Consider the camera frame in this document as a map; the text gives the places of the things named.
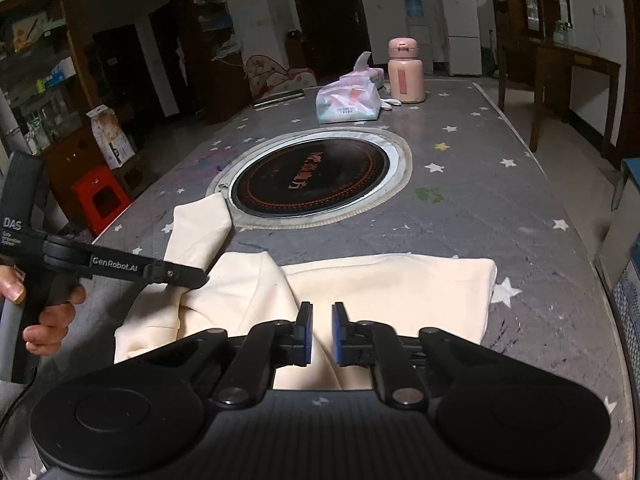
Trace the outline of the person's left hand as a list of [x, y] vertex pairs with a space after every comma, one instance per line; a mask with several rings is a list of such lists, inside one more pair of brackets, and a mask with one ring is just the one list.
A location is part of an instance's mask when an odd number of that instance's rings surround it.
[[[1, 267], [1, 296], [14, 304], [26, 297], [25, 274], [13, 266]], [[62, 304], [46, 307], [39, 315], [36, 325], [23, 330], [23, 339], [28, 352], [34, 356], [53, 356], [62, 347], [62, 341], [76, 316], [76, 306], [87, 298], [84, 286], [77, 285], [68, 293]]]

